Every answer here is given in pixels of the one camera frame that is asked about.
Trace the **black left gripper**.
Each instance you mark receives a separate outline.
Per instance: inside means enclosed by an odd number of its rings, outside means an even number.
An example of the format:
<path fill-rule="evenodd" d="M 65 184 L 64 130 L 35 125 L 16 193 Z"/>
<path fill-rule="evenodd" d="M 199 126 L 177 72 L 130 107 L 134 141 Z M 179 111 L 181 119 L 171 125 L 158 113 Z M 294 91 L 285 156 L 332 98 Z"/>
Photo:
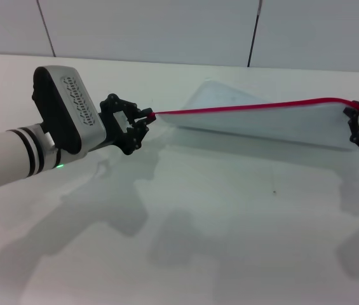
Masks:
<path fill-rule="evenodd" d="M 116 145 L 123 139 L 122 152 L 125 155 L 142 147 L 142 140 L 149 131 L 148 125 L 156 121 L 151 108 L 139 109 L 137 104 L 122 100 L 114 93 L 108 95 L 107 102 L 100 103 L 99 116 L 106 132 L 101 146 Z M 134 124 L 128 128 L 128 122 Z"/>

